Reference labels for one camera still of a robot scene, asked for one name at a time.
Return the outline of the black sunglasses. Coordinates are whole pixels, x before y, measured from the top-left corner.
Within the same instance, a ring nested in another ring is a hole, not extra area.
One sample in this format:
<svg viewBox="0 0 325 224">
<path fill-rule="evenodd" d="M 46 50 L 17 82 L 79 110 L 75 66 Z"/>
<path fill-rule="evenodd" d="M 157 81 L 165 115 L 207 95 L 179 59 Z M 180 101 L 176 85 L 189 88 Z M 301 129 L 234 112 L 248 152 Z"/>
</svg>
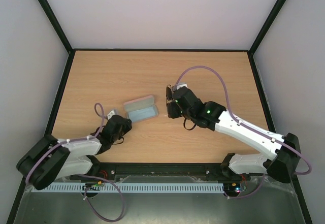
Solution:
<svg viewBox="0 0 325 224">
<path fill-rule="evenodd" d="M 176 101 L 172 97 L 173 91 L 170 84 L 166 86 L 166 106 L 177 107 Z"/>
</svg>

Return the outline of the pink grey glasses case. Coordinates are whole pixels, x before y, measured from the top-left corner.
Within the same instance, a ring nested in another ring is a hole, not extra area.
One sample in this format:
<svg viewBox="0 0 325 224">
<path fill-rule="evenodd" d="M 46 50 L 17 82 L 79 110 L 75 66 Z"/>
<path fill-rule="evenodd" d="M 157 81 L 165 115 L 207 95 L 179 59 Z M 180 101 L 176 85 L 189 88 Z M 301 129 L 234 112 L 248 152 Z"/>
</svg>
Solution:
<svg viewBox="0 0 325 224">
<path fill-rule="evenodd" d="M 123 104 L 126 117 L 133 123 L 155 118 L 159 115 L 154 95 L 148 95 Z"/>
</svg>

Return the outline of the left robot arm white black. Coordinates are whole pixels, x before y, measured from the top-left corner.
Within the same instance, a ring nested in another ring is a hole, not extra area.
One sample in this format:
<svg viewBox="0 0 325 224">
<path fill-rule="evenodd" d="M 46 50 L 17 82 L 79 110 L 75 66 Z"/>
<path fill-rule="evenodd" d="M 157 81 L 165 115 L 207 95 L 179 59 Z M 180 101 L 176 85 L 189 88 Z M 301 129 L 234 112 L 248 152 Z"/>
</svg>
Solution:
<svg viewBox="0 0 325 224">
<path fill-rule="evenodd" d="M 112 115 L 102 129 L 84 138 L 64 140 L 45 135 L 18 161 L 16 169 L 37 190 L 59 178 L 95 174 L 99 169 L 95 156 L 123 140 L 131 129 L 130 119 Z"/>
</svg>

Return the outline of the light blue cleaning cloth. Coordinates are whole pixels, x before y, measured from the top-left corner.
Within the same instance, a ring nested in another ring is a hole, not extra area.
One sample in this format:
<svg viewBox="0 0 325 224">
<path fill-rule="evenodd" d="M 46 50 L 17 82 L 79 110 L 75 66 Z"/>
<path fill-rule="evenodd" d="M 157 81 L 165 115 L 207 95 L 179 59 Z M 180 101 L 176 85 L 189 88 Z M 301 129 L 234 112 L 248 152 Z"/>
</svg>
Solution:
<svg viewBox="0 0 325 224">
<path fill-rule="evenodd" d="M 154 107 L 147 107 L 144 109 L 139 109 L 128 113 L 129 119 L 133 122 L 150 119 L 155 117 L 156 115 L 157 112 Z"/>
</svg>

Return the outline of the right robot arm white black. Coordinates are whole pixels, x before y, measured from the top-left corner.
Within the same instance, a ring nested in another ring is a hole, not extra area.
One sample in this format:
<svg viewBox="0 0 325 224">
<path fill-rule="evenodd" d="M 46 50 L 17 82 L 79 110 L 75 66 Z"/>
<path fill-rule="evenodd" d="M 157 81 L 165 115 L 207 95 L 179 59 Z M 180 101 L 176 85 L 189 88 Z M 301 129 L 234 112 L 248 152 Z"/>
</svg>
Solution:
<svg viewBox="0 0 325 224">
<path fill-rule="evenodd" d="M 194 127 L 209 129 L 231 136 L 256 149 L 257 154 L 240 155 L 229 153 L 220 165 L 222 175 L 233 179 L 241 174 L 266 174 L 273 179 L 290 183 L 300 160 L 299 139 L 296 135 L 266 131 L 251 124 L 216 102 L 203 103 L 183 85 L 166 87 L 168 117 L 183 117 Z"/>
</svg>

